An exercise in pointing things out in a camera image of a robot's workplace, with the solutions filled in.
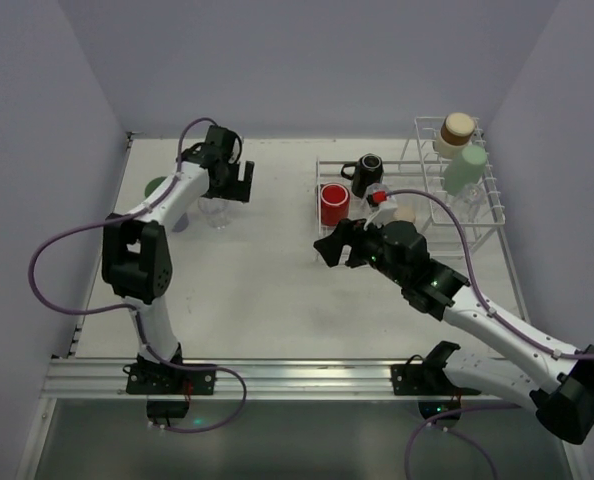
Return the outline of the clear glass front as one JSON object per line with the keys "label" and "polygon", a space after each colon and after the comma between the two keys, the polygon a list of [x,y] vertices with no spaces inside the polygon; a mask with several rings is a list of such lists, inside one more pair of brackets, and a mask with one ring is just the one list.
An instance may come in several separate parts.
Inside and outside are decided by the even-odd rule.
{"label": "clear glass front", "polygon": [[198,209],[207,224],[214,229],[222,230],[230,223],[230,202],[221,198],[205,198],[198,200]]}

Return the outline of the beige cup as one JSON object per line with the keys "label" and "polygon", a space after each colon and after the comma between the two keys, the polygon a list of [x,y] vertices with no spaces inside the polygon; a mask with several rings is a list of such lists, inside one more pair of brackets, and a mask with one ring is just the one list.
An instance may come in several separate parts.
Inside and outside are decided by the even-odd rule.
{"label": "beige cup", "polygon": [[393,213],[392,219],[394,221],[405,221],[412,224],[416,223],[415,210],[407,205],[399,206]]}

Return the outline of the red mug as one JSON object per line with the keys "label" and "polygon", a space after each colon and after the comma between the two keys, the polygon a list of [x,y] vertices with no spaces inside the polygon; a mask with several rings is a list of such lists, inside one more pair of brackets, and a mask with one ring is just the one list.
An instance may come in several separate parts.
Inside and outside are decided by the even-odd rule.
{"label": "red mug", "polygon": [[320,189],[320,220],[324,226],[335,227],[348,217],[350,192],[341,184],[328,183]]}

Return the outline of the lavender cup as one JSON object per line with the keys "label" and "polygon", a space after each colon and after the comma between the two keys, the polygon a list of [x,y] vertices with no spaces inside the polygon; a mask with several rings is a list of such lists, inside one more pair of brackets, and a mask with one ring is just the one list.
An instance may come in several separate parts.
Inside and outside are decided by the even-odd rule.
{"label": "lavender cup", "polygon": [[184,212],[172,226],[172,232],[173,233],[182,233],[188,228],[189,224],[190,224],[190,220],[189,220],[188,213]]}

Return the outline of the black mug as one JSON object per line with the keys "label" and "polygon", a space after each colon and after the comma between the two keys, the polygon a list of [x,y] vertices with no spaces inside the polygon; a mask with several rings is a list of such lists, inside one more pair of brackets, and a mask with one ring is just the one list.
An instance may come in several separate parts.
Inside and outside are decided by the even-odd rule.
{"label": "black mug", "polygon": [[383,172],[382,158],[369,153],[354,163],[345,163],[340,170],[340,176],[351,182],[351,193],[362,198],[370,185],[381,182]]}

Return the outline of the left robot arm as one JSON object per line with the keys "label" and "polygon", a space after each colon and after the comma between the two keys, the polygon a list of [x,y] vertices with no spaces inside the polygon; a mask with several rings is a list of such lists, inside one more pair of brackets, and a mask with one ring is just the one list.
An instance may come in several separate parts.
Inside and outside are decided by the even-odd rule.
{"label": "left robot arm", "polygon": [[178,142],[175,169],[139,206],[107,217],[102,279],[130,312],[140,360],[185,369],[165,299],[173,278],[168,233],[201,198],[250,201],[254,163],[240,163],[242,150],[239,134],[212,124],[203,141]]}

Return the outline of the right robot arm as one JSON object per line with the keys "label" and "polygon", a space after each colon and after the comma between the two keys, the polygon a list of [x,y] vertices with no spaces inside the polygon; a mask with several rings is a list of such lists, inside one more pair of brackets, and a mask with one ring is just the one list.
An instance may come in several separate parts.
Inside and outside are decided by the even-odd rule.
{"label": "right robot arm", "polygon": [[442,361],[449,383],[478,390],[531,411],[550,433],[582,444],[594,426],[594,345],[580,349],[511,315],[464,276],[433,259],[412,223],[375,226],[341,220],[313,244],[335,267],[367,265],[393,281],[415,310],[463,330],[501,354],[484,361],[453,350]]}

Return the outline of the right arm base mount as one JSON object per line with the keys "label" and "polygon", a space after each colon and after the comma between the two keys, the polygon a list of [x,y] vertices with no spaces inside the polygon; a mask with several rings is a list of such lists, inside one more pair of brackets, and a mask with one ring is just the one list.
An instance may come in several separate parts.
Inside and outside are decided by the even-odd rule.
{"label": "right arm base mount", "polygon": [[460,346],[441,341],[425,357],[414,354],[405,363],[390,366],[390,380],[396,396],[478,396],[479,390],[457,387],[444,368],[447,360]]}

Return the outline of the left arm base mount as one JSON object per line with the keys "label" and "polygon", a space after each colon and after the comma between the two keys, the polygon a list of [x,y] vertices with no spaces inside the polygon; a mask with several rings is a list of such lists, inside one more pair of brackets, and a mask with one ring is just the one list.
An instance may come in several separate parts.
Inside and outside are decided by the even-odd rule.
{"label": "left arm base mount", "polygon": [[138,357],[122,371],[127,375],[130,395],[212,395],[216,380],[213,365],[198,370],[180,370]]}

